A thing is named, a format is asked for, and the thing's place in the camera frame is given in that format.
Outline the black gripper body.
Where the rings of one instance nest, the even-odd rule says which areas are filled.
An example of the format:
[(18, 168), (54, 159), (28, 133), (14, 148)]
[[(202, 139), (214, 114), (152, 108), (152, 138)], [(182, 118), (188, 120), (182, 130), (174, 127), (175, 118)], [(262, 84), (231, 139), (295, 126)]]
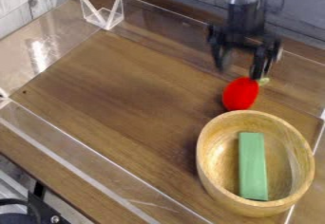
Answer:
[(224, 42), (231, 48), (238, 47), (255, 52), (256, 46), (247, 41), (248, 38), (260, 37), (262, 45), (271, 48), (272, 61), (282, 55), (282, 41), (264, 30), (266, 0), (228, 0), (228, 12), (224, 25), (218, 28), (208, 24), (207, 42)]

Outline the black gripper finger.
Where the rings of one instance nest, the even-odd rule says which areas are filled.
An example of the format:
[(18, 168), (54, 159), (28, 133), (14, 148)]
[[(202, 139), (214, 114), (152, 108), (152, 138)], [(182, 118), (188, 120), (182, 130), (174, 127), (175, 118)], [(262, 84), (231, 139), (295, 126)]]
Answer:
[(215, 68), (219, 71), (226, 71), (231, 64), (231, 45), (224, 42), (218, 42), (216, 40), (211, 41), (211, 50), (212, 50), (212, 60)]
[(250, 79), (259, 80), (267, 73), (272, 61), (272, 51), (266, 45), (259, 45), (254, 52), (254, 60), (250, 66)]

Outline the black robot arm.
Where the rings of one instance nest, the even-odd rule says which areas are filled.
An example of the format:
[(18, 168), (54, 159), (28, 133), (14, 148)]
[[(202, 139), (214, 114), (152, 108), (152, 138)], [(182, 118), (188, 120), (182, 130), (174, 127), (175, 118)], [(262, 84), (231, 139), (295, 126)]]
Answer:
[(222, 27), (208, 24), (207, 43), (215, 67), (223, 72), (228, 67), (231, 50), (250, 51), (252, 64), (248, 77), (262, 79), (270, 65), (281, 60), (282, 39), (264, 28), (266, 0), (226, 0), (227, 19)]

